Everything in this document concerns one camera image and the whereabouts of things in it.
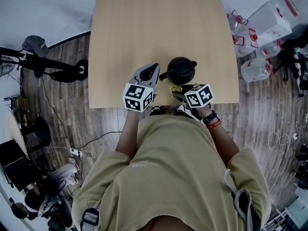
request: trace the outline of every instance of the power strip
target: power strip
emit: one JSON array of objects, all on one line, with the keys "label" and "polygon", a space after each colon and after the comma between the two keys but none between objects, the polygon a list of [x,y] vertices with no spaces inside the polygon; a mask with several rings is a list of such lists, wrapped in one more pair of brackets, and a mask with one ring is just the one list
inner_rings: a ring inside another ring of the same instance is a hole
[{"label": "power strip", "polygon": [[69,152],[70,152],[71,154],[74,154],[74,155],[77,155],[77,156],[79,156],[79,157],[82,157],[82,152],[76,150],[75,148],[72,148],[72,147],[71,147],[71,149],[69,149]]}]

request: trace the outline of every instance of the white box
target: white box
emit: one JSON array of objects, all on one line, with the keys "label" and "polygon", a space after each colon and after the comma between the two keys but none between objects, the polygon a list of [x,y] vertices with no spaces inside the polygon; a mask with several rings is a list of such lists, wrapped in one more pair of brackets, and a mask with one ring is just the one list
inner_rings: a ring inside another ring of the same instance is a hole
[{"label": "white box", "polygon": [[292,33],[290,24],[268,2],[248,18],[246,28],[256,31],[258,48]]},{"label": "white box", "polygon": [[123,92],[124,107],[143,112],[153,101],[153,94],[153,88],[126,83]]},{"label": "white box", "polygon": [[200,108],[214,100],[214,94],[209,84],[197,85],[184,94],[191,108]]}]

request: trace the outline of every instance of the kettle handle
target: kettle handle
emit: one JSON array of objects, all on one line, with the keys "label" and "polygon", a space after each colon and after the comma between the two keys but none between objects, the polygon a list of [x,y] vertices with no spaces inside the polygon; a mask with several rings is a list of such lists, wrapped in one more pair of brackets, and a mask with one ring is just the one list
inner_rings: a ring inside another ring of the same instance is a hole
[{"label": "kettle handle", "polygon": [[163,80],[163,79],[166,79],[166,78],[168,78],[169,77],[169,73],[168,73],[168,71],[167,72],[165,72],[165,73],[162,73],[160,76],[159,76],[159,79],[160,80]]}]

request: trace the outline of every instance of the person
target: person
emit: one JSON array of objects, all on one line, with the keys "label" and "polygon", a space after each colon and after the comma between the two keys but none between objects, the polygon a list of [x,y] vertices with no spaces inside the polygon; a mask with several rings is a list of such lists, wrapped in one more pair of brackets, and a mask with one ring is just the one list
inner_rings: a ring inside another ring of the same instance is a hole
[{"label": "person", "polygon": [[[69,158],[69,162],[69,164],[52,172],[44,180],[48,194],[57,195],[64,186],[78,183],[75,173],[79,171],[79,166],[72,157]],[[29,184],[27,188],[29,189],[29,192],[25,196],[26,205],[15,203],[11,198],[11,210],[19,219],[28,218],[29,220],[33,220],[38,216],[39,208],[45,199],[45,194],[41,193],[39,187],[33,183]]]},{"label": "person", "polygon": [[96,226],[84,221],[89,208],[102,231],[260,230],[271,204],[253,150],[240,151],[208,105],[198,113],[206,126],[183,105],[173,116],[154,107],[140,122],[129,110],[115,151],[99,156],[74,198],[78,230]]}]

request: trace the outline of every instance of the black kettle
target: black kettle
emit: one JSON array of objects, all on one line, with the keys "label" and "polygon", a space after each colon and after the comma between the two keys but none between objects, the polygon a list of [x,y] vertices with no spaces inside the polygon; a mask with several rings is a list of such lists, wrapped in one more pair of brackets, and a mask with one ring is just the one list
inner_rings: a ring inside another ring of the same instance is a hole
[{"label": "black kettle", "polygon": [[159,76],[160,80],[168,78],[170,82],[177,85],[184,85],[190,82],[195,74],[197,62],[186,57],[176,57],[168,65],[167,72]]}]

